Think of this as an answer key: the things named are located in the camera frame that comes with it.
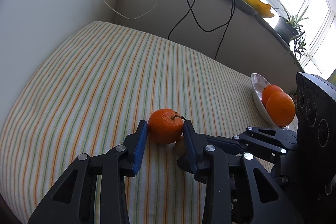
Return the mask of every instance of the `orange stem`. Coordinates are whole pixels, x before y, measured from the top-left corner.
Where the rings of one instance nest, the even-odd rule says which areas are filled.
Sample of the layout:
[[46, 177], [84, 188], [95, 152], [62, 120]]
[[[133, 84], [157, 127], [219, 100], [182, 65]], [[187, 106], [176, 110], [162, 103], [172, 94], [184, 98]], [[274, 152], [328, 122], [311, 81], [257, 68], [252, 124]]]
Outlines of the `orange stem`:
[[184, 118], [183, 116], [179, 116], [179, 115], [177, 115], [177, 112], [175, 112], [175, 116], [172, 118], [172, 119], [175, 119], [176, 117], [178, 117], [178, 118], [181, 118], [181, 119], [183, 119], [183, 120], [187, 120], [186, 118]]

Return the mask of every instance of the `potted plant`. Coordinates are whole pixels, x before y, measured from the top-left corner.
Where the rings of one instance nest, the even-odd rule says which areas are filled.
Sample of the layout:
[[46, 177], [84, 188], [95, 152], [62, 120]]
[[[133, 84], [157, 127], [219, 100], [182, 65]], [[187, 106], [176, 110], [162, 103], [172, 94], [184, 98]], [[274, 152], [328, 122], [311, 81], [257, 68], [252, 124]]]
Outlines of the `potted plant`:
[[274, 30], [281, 36], [281, 38], [289, 45], [291, 41], [294, 41], [294, 54], [299, 55], [299, 60], [302, 56], [307, 54], [305, 49], [305, 31], [302, 30], [302, 25], [299, 24], [300, 21], [307, 19], [308, 17], [303, 17], [308, 9], [308, 6], [303, 11], [301, 15], [297, 13], [296, 15], [290, 15], [285, 6], [277, 0], [281, 6], [282, 10], [286, 13], [287, 18], [279, 16], [279, 21], [275, 26]]

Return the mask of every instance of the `mandarin orange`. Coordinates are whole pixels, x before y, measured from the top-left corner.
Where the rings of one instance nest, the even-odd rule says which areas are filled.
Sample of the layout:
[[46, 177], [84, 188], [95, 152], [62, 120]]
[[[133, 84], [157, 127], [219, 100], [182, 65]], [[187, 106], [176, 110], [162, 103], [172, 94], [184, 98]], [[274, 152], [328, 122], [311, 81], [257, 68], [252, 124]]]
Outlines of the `mandarin orange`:
[[181, 138], [176, 141], [174, 146], [174, 152], [176, 153], [176, 155], [178, 155], [178, 157], [187, 156], [187, 149], [185, 147], [183, 136], [181, 136]]
[[176, 142], [182, 135], [183, 120], [170, 108], [159, 109], [148, 120], [150, 139], [158, 144]]
[[263, 91], [261, 92], [261, 101], [264, 107], [266, 107], [268, 98], [271, 96], [273, 92], [276, 91], [283, 91], [283, 90], [277, 85], [268, 85], [263, 89]]
[[282, 91], [271, 94], [266, 104], [266, 110], [273, 122], [280, 127], [288, 126], [295, 117], [294, 102], [288, 94]]

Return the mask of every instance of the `spider plant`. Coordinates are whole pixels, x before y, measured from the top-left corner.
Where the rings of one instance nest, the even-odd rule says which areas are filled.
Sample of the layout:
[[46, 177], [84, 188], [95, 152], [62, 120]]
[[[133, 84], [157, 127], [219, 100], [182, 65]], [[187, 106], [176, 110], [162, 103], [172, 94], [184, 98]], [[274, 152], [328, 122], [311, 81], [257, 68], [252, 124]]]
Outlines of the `spider plant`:
[[284, 20], [286, 20], [286, 24], [289, 24], [291, 25], [294, 29], [295, 29], [295, 32], [294, 33], [297, 33], [297, 35], [294, 35], [290, 41], [294, 41], [294, 54], [295, 56], [299, 55], [299, 61], [301, 59], [302, 56], [305, 56], [307, 54], [307, 49], [305, 48], [305, 31], [302, 30], [302, 25], [299, 24], [299, 22], [301, 22], [302, 20], [304, 19], [308, 19], [308, 17], [303, 17], [305, 12], [307, 11], [308, 9], [308, 6], [306, 7], [306, 9], [302, 12], [301, 15], [299, 15], [299, 13], [297, 13], [296, 15], [292, 15], [289, 13], [289, 11], [286, 9], [286, 7], [281, 3], [280, 0], [277, 0], [282, 8], [281, 10], [283, 10], [286, 15], [287, 15], [287, 18], [284, 18], [283, 16], [279, 16], [281, 18], [283, 18]]

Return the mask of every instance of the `table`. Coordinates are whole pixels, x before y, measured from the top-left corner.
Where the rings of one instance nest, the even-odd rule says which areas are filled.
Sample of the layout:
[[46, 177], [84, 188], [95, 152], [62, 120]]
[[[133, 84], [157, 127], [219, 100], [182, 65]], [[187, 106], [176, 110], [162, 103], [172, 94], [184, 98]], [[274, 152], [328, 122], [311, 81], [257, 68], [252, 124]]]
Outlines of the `table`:
[[[9, 113], [0, 135], [0, 193], [26, 223], [77, 155], [105, 153], [166, 107], [213, 136], [270, 127], [246, 75], [155, 35], [90, 23], [51, 53]], [[138, 176], [125, 181], [130, 223], [201, 223], [205, 185], [176, 161], [172, 144], [147, 141]]]

